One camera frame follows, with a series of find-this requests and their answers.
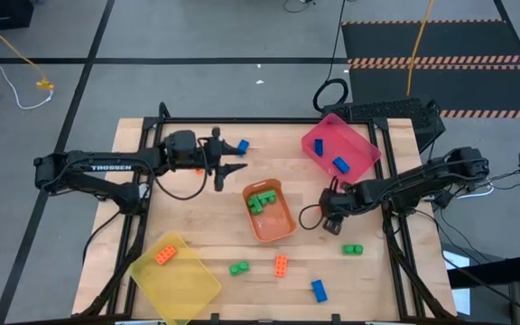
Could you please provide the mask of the yellow translucent plastic bin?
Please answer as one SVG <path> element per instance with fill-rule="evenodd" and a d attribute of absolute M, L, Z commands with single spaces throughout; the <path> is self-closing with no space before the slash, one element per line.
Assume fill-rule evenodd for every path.
<path fill-rule="evenodd" d="M 165 265 L 154 259 L 166 246 L 177 255 Z M 168 232 L 138 257 L 129 273 L 167 325 L 187 325 L 221 291 L 221 284 L 177 232 Z"/>

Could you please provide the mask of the pink translucent plastic bin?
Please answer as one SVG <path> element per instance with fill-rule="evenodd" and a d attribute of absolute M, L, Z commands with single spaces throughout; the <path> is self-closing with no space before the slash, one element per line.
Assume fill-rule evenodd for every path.
<path fill-rule="evenodd" d="M 323 140 L 324 154 L 314 152 L 314 140 Z M 353 127 L 334 114 L 325 116 L 302 139 L 302 150 L 323 171 L 337 176 L 341 181 L 356 183 L 380 159 L 381 152 Z M 341 174 L 333 165 L 336 157 L 342 157 L 349 165 L 350 172 Z"/>

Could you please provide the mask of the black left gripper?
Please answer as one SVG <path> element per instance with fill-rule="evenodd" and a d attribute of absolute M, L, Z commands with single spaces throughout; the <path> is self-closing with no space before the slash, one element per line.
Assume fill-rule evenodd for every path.
<path fill-rule="evenodd" d="M 205 174 L 207 176 L 214 175 L 214 190 L 222 191 L 224 189 L 224 179 L 230 173 L 236 172 L 247 167 L 246 163 L 227 163 L 220 166 L 222 155 L 240 155 L 241 151 L 226 142 L 220 140 L 220 129 L 213 127 L 211 136 L 199 137 L 197 139 L 203 151 Z"/>

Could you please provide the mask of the black aluminium table frame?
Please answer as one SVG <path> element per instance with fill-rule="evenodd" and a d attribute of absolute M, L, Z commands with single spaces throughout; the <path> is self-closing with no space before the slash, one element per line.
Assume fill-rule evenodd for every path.
<path fill-rule="evenodd" d="M 102 202 L 72 310 L 84 311 L 99 295 L 119 261 L 118 251 L 139 240 L 148 249 L 168 232 L 177 232 L 221 284 L 221 291 L 201 312 L 222 320 L 397 320 L 414 313 L 416 293 L 408 280 L 395 287 L 382 214 L 372 211 L 348 218 L 338 236 L 318 224 L 317 201 L 328 175 L 301 149 L 313 127 L 310 118 L 202 118 L 168 120 L 164 132 L 191 129 L 207 136 L 218 126 L 223 137 L 249 149 L 247 167 L 227 177 L 223 191 L 196 172 L 169 173 L 154 186 L 145 218 L 120 218 L 116 206 Z M 252 232 L 242 192 L 250 184 L 275 178 L 294 218 L 304 227 L 274 242 L 260 242 Z M 343 245 L 362 245 L 362 255 L 343 255 Z M 275 258 L 286 255 L 285 277 L 274 275 Z M 247 261 L 247 273 L 228 268 Z M 322 280 L 328 300 L 317 303 L 311 282 Z"/>

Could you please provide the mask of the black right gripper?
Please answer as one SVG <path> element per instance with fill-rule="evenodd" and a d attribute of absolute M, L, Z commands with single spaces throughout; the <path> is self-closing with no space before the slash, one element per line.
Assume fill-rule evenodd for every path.
<path fill-rule="evenodd" d="M 321 215 L 326 218 L 322 227 L 334 236 L 341 229 L 344 217 L 360 213 L 360 201 L 357 199 L 360 186 L 344 184 L 344 192 L 337 192 L 336 187 L 325 188 L 319 198 Z"/>

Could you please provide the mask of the black hazard-striped floor mat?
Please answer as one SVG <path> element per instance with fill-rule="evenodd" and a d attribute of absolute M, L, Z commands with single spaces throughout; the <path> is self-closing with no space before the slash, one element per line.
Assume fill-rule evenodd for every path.
<path fill-rule="evenodd" d="M 502 19 L 342 26 L 352 97 L 435 100 L 443 117 L 520 118 L 520 41 Z"/>

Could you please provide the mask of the orange plastic bin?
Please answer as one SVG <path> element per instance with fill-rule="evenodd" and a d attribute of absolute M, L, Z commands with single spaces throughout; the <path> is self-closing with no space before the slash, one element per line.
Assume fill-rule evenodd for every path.
<path fill-rule="evenodd" d="M 264 211 L 253 215 L 247 206 L 247 199 L 252 195 L 274 190 L 276 202 L 264 206 Z M 271 242 L 291 235 L 296 229 L 296 222 L 283 195 L 282 184 L 277 179 L 266 179 L 248 185 L 242 192 L 253 234 L 260 242 Z"/>

